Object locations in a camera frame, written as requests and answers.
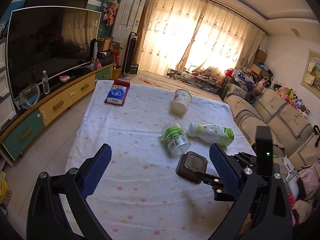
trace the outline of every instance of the water bottle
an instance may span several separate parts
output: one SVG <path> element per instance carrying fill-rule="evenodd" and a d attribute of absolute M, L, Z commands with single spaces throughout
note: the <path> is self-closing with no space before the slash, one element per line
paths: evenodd
<path fill-rule="evenodd" d="M 218 143 L 221 146 L 229 146 L 233 139 L 233 131 L 229 128 L 214 124 L 199 125 L 191 123 L 188 129 L 188 136 L 199 137 L 207 143 Z"/>
<path fill-rule="evenodd" d="M 43 85 L 43 91 L 45 94 L 49 94 L 49 82 L 48 82 L 48 75 L 46 74 L 45 70 L 42 71 L 42 85 Z"/>

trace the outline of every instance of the tower fan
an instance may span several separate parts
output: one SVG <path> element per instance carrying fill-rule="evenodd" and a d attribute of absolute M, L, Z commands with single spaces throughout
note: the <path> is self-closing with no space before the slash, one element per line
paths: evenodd
<path fill-rule="evenodd" d="M 137 38 L 138 36 L 134 32 L 131 32 L 128 37 L 127 47 L 125 49 L 124 60 L 122 64 L 121 79 L 130 79 L 129 74 L 131 70 L 134 49 L 136 48 Z"/>

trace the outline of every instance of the metal screw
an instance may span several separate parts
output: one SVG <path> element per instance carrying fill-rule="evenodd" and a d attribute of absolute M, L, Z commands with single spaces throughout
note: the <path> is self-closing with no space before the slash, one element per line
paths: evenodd
<path fill-rule="evenodd" d="M 275 173 L 273 176 L 275 176 L 276 179 L 281 179 L 281 175 L 279 173 Z"/>
<path fill-rule="evenodd" d="M 76 174 L 78 172 L 78 169 L 77 168 L 71 168 L 70 170 L 69 170 L 69 173 L 71 174 L 71 175 L 74 175 L 74 174 Z"/>
<path fill-rule="evenodd" d="M 247 175 L 251 175 L 252 174 L 252 170 L 250 168 L 245 168 L 244 169 L 244 173 Z"/>
<path fill-rule="evenodd" d="M 41 172 L 39 178 L 44 179 L 47 176 L 46 172 Z"/>

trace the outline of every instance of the ceiling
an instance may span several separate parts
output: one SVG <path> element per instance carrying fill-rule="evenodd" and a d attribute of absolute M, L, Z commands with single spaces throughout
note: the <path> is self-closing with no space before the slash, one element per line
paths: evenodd
<path fill-rule="evenodd" d="M 268 34 L 320 43 L 320 24 L 305 0 L 215 0 L 244 15 Z"/>

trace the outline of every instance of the white bottle cap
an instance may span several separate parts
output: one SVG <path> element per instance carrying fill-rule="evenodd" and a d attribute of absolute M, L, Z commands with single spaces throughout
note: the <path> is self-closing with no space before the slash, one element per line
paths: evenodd
<path fill-rule="evenodd" d="M 191 123 L 189 125 L 188 135 L 191 137 L 195 137 L 196 133 L 197 133 L 197 127 L 198 127 L 198 125 L 196 123 Z"/>

